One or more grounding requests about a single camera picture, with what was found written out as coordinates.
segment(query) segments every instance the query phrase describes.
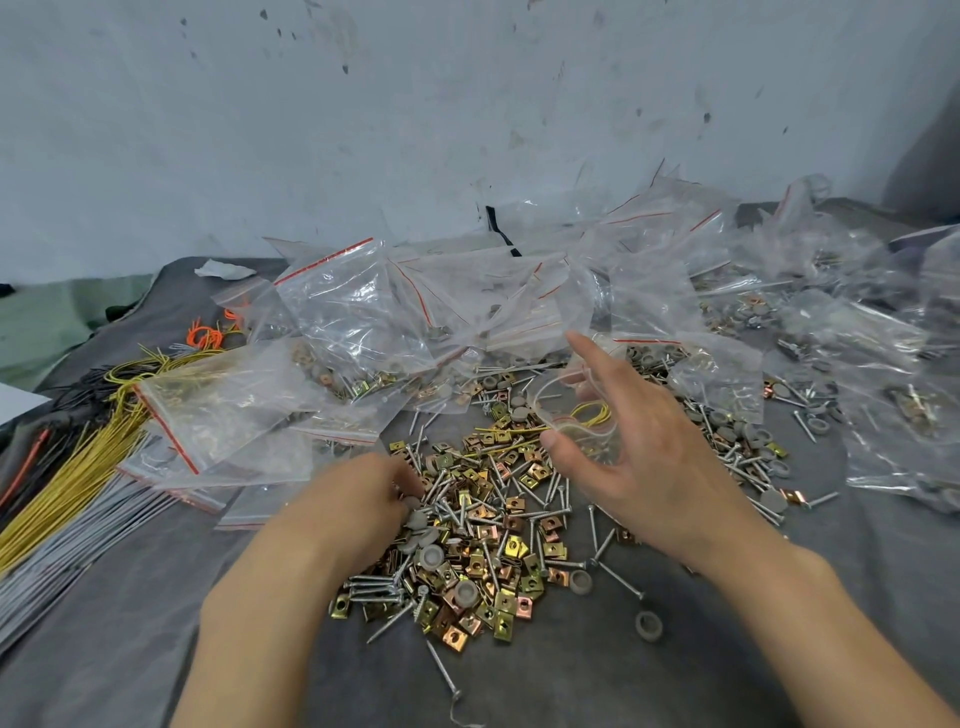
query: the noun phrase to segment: wall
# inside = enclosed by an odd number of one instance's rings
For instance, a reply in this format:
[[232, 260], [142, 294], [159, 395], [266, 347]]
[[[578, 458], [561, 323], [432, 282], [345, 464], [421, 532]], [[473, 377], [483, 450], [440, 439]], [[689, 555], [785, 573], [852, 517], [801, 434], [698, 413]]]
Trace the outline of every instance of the wall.
[[0, 0], [0, 279], [428, 239], [664, 157], [896, 198], [958, 31], [956, 0]]

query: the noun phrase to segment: person's right hand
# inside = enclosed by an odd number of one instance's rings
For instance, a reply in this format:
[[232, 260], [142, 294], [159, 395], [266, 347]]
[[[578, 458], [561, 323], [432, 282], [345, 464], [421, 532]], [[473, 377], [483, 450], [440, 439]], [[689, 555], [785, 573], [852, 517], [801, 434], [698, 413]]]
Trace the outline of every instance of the person's right hand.
[[622, 455], [615, 466], [599, 465], [546, 430], [540, 441], [561, 473], [642, 542], [706, 576], [734, 551], [781, 541], [665, 387], [586, 336], [571, 331], [567, 340], [606, 391]]

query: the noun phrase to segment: green fabric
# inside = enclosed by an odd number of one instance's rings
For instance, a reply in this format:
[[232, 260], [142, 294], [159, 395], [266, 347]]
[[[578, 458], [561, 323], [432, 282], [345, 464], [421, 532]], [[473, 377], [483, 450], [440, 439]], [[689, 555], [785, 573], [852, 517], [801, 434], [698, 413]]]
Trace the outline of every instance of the green fabric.
[[65, 280], [18, 288], [0, 299], [0, 381], [33, 391], [67, 352], [107, 322], [108, 306], [136, 302], [153, 279]]

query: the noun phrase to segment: forearm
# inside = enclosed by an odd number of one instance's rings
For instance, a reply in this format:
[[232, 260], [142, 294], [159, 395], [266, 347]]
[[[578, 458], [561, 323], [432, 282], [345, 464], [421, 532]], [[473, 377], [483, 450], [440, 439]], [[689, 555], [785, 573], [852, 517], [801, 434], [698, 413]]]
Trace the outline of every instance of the forearm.
[[755, 545], [738, 562], [719, 570], [714, 582], [804, 725], [958, 725], [947, 704], [857, 609], [822, 558], [777, 538]]
[[[245, 580], [255, 593], [235, 589]], [[204, 602], [173, 728], [297, 725], [310, 650], [336, 586], [309, 562], [277, 559], [270, 570], [238, 562]]]

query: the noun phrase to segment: gray tablecloth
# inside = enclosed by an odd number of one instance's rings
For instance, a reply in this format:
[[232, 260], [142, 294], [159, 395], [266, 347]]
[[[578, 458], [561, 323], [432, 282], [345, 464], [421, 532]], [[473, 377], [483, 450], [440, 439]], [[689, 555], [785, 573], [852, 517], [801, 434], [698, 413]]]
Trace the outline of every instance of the gray tablecloth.
[[[164, 268], [145, 303], [73, 352], [50, 383], [135, 358], [141, 343], [181, 341], [198, 316], [212, 320], [217, 309], [209, 296], [226, 284], [194, 276], [202, 262], [188, 258]], [[266, 275], [283, 267], [277, 260], [235, 262]], [[394, 423], [385, 439], [402, 437], [408, 422]], [[767, 424], [792, 453], [797, 487], [810, 497], [842, 491], [813, 512], [791, 512], [783, 532], [824, 554], [881, 631], [960, 707], [960, 523], [909, 499], [846, 489], [839, 438], [812, 445], [786, 405], [769, 404]], [[453, 439], [471, 426], [441, 417], [428, 434]], [[564, 541], [579, 559], [588, 555], [590, 536], [583, 503], [574, 503]], [[175, 506], [95, 564], [0, 669], [0, 726], [164, 724], [188, 667], [200, 603], [248, 538], [214, 532], [215, 522]], [[663, 640], [640, 641], [636, 600], [605, 573], [595, 575], [588, 597], [551, 589], [533, 621], [516, 626], [512, 645], [487, 634], [462, 655], [440, 649], [467, 694], [459, 719], [555, 728], [797, 723], [770, 669], [708, 583], [646, 546], [615, 546], [610, 564], [647, 592], [649, 607], [666, 623]], [[365, 646], [371, 631], [358, 615], [324, 624], [304, 723], [449, 725], [449, 695], [423, 636], [403, 622]]]

